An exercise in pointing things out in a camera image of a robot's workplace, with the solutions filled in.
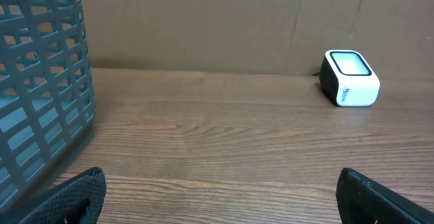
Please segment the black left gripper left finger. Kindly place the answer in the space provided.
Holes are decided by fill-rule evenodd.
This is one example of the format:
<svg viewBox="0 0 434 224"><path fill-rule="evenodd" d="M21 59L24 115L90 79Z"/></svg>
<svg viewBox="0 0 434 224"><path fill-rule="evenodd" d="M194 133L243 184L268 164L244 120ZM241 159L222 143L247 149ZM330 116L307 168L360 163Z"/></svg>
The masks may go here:
<svg viewBox="0 0 434 224"><path fill-rule="evenodd" d="M93 167L15 208L13 222L95 224L105 195L105 175Z"/></svg>

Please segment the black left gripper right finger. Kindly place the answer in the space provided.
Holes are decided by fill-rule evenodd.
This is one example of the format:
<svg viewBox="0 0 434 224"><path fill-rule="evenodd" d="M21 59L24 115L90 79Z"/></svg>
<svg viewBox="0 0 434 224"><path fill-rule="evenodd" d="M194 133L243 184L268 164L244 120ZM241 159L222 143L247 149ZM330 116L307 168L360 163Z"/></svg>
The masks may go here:
<svg viewBox="0 0 434 224"><path fill-rule="evenodd" d="M432 223L433 213L352 168L343 168L336 186L341 221Z"/></svg>

